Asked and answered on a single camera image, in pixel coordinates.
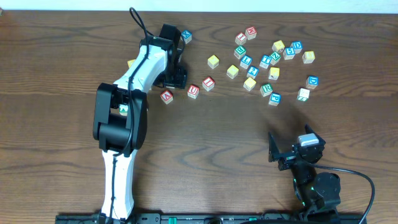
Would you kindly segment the yellow O block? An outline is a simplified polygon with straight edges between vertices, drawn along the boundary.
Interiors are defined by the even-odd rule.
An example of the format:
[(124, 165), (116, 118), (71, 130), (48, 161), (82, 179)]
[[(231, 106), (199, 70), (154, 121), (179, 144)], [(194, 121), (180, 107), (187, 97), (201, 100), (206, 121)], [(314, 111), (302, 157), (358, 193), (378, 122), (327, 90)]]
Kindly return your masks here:
[(211, 69), (216, 68), (219, 65), (219, 58), (216, 55), (212, 55), (211, 57), (208, 58), (208, 66)]

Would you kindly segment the yellow far block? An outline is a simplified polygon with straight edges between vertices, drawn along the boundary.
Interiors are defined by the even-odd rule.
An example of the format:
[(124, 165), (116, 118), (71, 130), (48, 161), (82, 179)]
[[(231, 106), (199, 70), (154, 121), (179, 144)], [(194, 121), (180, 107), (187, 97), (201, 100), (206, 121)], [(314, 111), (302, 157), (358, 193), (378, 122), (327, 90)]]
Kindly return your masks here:
[(284, 49), (285, 49), (285, 45), (284, 45), (283, 41), (281, 41), (281, 40), (274, 42), (272, 45), (272, 50), (274, 52), (282, 53), (284, 51)]

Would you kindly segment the blue X block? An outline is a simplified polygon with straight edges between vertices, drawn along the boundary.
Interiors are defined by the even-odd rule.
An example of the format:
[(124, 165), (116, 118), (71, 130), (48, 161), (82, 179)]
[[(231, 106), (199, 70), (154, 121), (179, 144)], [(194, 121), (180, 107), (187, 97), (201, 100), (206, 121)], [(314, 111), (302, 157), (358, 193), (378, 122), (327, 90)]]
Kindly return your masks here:
[(188, 44), (192, 40), (192, 33), (189, 30), (184, 30), (181, 35), (185, 44)]

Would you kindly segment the green 7 block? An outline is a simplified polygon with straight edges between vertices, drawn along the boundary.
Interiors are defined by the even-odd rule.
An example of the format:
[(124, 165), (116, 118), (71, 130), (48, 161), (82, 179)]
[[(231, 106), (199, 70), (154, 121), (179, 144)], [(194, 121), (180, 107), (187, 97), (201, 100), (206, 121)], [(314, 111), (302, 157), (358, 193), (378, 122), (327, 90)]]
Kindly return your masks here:
[(310, 90), (306, 88), (301, 88), (298, 91), (297, 99), (299, 101), (307, 101), (309, 99), (309, 95), (310, 95)]

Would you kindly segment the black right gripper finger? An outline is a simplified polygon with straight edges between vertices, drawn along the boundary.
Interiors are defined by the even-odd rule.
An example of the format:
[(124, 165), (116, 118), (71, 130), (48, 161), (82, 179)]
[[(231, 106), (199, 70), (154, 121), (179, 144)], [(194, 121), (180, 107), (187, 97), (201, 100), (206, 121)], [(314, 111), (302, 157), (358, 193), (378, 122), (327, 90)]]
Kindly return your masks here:
[(277, 147), (277, 144), (274, 141), (273, 135), (268, 132), (268, 137), (269, 137), (269, 156), (268, 156), (268, 161), (269, 162), (275, 162), (279, 160), (279, 149)]
[(305, 132), (307, 134), (314, 134), (318, 137), (318, 134), (308, 124), (305, 125)]

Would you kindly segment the yellow pineapple block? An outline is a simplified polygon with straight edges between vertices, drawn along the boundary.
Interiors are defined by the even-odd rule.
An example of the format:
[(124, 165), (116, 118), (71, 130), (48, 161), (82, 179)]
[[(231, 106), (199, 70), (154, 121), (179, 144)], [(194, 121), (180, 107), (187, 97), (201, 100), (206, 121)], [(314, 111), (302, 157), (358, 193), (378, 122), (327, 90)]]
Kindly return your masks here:
[(226, 74), (228, 77), (230, 77), (230, 79), (234, 79), (239, 73), (239, 68), (236, 67), (235, 65), (231, 65), (227, 71)]

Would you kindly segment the blue d block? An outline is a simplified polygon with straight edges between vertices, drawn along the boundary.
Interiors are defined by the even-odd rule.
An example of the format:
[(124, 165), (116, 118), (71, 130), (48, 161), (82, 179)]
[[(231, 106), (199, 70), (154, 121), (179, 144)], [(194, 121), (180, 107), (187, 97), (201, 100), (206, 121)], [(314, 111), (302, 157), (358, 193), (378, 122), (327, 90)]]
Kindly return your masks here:
[(318, 77), (310, 75), (310, 76), (308, 76), (308, 78), (306, 80), (305, 87), (313, 90), (318, 86), (318, 84), (319, 84)]
[(293, 48), (295, 54), (299, 54), (303, 49), (301, 41), (294, 41), (291, 43), (290, 46)]

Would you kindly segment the green R block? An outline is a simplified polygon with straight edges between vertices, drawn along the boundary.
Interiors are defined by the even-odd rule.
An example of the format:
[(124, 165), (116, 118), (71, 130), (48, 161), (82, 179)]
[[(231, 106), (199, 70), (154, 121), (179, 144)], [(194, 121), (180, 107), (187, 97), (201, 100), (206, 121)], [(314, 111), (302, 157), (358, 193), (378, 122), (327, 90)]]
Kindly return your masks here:
[(273, 87), (270, 83), (266, 83), (261, 86), (260, 92), (262, 97), (269, 96), (273, 92)]

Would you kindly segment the red A block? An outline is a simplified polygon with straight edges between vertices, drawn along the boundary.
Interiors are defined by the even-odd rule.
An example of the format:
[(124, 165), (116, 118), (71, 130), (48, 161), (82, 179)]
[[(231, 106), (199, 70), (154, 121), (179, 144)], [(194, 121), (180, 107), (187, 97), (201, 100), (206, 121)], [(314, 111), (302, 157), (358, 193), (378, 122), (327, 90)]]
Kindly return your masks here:
[(167, 105), (169, 103), (171, 103), (174, 100), (173, 94), (168, 91), (165, 90), (160, 94), (160, 97), (162, 99), (162, 101)]

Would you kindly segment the blue L block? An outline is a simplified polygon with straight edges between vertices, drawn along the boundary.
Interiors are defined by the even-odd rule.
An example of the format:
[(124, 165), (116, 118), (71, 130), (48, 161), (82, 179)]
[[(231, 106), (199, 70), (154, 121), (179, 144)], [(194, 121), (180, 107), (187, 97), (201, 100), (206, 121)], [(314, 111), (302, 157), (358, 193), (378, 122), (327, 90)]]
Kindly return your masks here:
[(240, 66), (243, 67), (244, 69), (248, 69), (251, 62), (252, 62), (252, 58), (248, 55), (245, 55), (241, 59)]

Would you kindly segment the red i block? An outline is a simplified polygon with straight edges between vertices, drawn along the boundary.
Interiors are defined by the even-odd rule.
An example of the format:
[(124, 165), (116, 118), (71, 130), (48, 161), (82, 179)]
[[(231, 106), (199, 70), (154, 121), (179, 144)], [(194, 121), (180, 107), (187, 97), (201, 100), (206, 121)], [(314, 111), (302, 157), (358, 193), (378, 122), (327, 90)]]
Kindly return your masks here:
[(237, 45), (244, 45), (246, 43), (247, 39), (248, 39), (247, 36), (244, 33), (240, 32), (235, 37), (235, 43)]
[(202, 86), (206, 91), (210, 91), (215, 86), (215, 81), (211, 77), (206, 77), (202, 81)]

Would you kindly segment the blue 5 block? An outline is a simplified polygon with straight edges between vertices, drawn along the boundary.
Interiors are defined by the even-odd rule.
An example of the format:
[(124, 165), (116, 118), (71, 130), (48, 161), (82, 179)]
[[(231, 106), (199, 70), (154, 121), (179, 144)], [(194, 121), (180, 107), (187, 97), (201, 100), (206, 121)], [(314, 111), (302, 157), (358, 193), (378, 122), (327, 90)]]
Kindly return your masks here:
[(295, 57), (295, 50), (293, 47), (286, 47), (283, 51), (284, 60), (291, 60)]

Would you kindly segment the green Z block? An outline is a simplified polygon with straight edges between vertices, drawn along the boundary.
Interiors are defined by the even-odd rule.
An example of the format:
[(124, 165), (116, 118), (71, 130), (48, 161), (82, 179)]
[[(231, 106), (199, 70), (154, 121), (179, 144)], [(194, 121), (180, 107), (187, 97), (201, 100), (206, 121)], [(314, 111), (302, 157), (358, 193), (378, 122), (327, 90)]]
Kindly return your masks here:
[(273, 52), (270, 54), (271, 65), (275, 65), (281, 59), (281, 55), (278, 52)]

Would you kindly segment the blue D block far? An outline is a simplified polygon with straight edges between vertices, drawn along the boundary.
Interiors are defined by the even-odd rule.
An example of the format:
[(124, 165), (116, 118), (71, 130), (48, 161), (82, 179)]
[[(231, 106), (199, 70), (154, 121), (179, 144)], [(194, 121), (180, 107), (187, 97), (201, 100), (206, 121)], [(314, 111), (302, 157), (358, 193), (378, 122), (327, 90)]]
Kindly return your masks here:
[(295, 54), (299, 54), (303, 49), (301, 41), (294, 41), (291, 43), (290, 46), (293, 48)]

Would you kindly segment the red I block far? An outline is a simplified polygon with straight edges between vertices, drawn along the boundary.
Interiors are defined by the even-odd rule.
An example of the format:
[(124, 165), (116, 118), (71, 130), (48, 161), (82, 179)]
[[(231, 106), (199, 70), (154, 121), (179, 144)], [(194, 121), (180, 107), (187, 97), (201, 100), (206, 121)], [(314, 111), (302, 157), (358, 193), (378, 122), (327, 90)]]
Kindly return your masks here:
[(240, 32), (235, 37), (235, 43), (237, 45), (244, 45), (246, 43), (247, 39), (248, 39), (247, 36), (244, 33)]

